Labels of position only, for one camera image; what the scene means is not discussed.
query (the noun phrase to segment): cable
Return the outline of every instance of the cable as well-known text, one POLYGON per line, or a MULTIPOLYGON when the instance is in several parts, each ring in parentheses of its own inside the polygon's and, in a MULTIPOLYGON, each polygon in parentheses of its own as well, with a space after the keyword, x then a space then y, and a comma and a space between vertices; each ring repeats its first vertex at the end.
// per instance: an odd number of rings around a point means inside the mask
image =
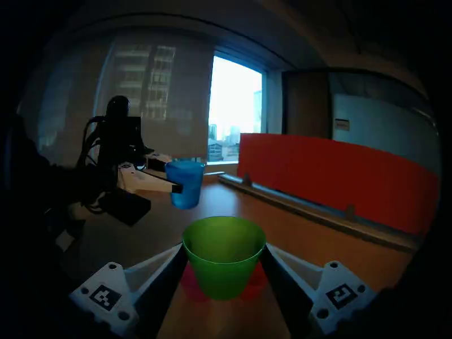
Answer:
POLYGON ((91 157, 91 155, 87 154, 86 157, 93 162, 97 166, 97 162, 91 157))

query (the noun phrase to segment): white wall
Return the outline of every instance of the white wall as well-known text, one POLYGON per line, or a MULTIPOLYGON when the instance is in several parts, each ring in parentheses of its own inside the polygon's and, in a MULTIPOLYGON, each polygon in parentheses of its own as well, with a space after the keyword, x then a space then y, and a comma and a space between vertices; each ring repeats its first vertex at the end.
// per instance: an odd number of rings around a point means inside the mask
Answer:
POLYGON ((334 119, 350 121, 350 130, 334 128, 333 139, 387 151, 414 161, 441 176, 436 129, 416 113, 389 103, 336 94, 334 119))

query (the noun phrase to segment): table surface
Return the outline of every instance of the table surface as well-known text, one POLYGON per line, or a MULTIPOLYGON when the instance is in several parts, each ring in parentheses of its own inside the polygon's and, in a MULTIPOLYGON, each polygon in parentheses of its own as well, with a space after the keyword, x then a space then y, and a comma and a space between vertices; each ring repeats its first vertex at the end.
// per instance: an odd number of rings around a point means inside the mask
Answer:
POLYGON ((257 274, 258 279, 252 277, 254 281, 239 297, 216 301, 201 292, 187 264, 157 337, 289 338, 289 330, 260 264, 257 272, 261 272, 257 274))
MULTIPOLYGON (((205 178, 199 205, 191 210, 173 207, 167 193, 139 193, 152 201, 152 208, 132 228, 109 215, 88 215, 83 237, 62 260, 70 277, 84 281, 109 261, 130 267, 178 244, 194 220, 218 215, 257 223, 269 243, 317 266, 340 261, 376 292, 393 286, 412 257, 269 205, 218 183, 215 176, 205 178)), ((182 281, 160 338, 289 336, 268 283, 257 297, 224 302, 191 298, 182 281)))

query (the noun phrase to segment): red partition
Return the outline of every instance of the red partition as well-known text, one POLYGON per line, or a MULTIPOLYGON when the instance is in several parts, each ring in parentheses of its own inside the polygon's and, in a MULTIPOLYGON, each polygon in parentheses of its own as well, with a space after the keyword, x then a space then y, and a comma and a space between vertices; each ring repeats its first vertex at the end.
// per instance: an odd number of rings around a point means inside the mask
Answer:
POLYGON ((425 233, 434 218, 439 179, 405 158, 329 139, 242 134, 238 175, 257 184, 363 218, 425 233))

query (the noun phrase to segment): window sill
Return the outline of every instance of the window sill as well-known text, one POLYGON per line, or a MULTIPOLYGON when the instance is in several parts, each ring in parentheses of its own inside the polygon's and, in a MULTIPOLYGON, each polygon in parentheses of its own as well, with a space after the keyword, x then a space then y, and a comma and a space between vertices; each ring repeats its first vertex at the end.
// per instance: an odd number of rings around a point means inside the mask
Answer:
POLYGON ((208 161, 207 166, 215 166, 215 165, 232 165, 238 164, 238 161, 208 161))
POLYGON ((206 173, 225 172, 230 175, 237 175, 238 161, 211 161, 207 162, 206 173))

